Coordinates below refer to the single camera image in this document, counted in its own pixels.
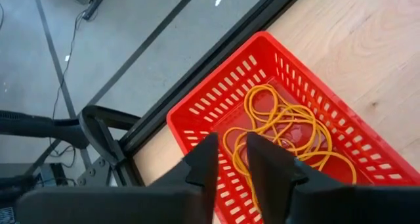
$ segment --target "gray floor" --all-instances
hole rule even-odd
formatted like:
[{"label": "gray floor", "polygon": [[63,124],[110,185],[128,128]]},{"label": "gray floor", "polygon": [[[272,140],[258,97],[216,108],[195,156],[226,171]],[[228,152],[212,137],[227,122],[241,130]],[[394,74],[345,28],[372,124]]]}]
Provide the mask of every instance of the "gray floor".
[{"label": "gray floor", "polygon": [[[180,0],[104,0],[92,22],[82,22],[66,83],[78,113]],[[258,0],[192,0],[97,104],[143,115]],[[58,78],[35,0],[0,0],[0,109],[51,116]],[[61,68],[74,19],[86,7],[73,0],[41,0]],[[69,116],[62,97],[57,118]],[[0,163],[33,162],[47,139],[0,136]],[[66,145],[62,143],[59,150]],[[90,148],[92,159],[97,154]],[[69,164],[71,153],[61,162]],[[67,169],[84,171],[77,155]]]}]

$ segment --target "wooden table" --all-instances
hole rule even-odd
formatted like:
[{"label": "wooden table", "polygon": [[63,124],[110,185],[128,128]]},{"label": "wooden table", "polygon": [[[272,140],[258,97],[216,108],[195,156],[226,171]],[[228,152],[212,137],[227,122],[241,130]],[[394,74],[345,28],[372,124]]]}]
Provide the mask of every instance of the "wooden table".
[{"label": "wooden table", "polygon": [[[268,31],[420,170],[420,0],[298,0]],[[167,126],[134,157],[146,184],[181,158]]]}]

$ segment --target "black metal frame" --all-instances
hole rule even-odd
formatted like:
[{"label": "black metal frame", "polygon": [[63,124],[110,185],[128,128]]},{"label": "black metal frame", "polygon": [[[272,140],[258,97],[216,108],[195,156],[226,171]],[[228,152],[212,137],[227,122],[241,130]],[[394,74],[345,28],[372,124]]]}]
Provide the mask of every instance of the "black metal frame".
[{"label": "black metal frame", "polygon": [[115,167],[118,185],[143,185],[132,157],[165,125],[166,114],[254,33],[266,30],[296,0],[260,0],[119,140],[127,160]]}]

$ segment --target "wooden surface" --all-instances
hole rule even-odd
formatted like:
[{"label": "wooden surface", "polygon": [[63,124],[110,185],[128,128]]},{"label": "wooden surface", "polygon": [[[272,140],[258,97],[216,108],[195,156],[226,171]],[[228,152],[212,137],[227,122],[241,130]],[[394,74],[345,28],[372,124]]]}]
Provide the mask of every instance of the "wooden surface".
[{"label": "wooden surface", "polygon": [[[420,0],[298,0],[268,31],[420,170]],[[148,184],[181,158],[165,126],[135,161]]]}]

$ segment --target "basket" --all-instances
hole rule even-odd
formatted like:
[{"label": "basket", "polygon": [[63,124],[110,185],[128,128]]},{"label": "basket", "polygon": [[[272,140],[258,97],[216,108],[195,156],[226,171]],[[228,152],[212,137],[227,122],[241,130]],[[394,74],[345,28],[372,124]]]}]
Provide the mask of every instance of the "basket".
[{"label": "basket", "polygon": [[[288,101],[313,111],[329,129],[334,151],[356,167],[359,184],[420,184],[415,169],[267,32],[251,37],[168,113],[167,123],[183,153],[210,132],[219,133],[220,138],[230,127],[250,124],[243,97],[252,86],[263,83],[273,85]],[[268,97],[257,100],[272,105]],[[351,181],[351,172],[342,160],[330,158],[323,172],[344,183]],[[222,223],[263,222],[245,179],[233,168],[222,145],[217,179],[215,211]]]}]

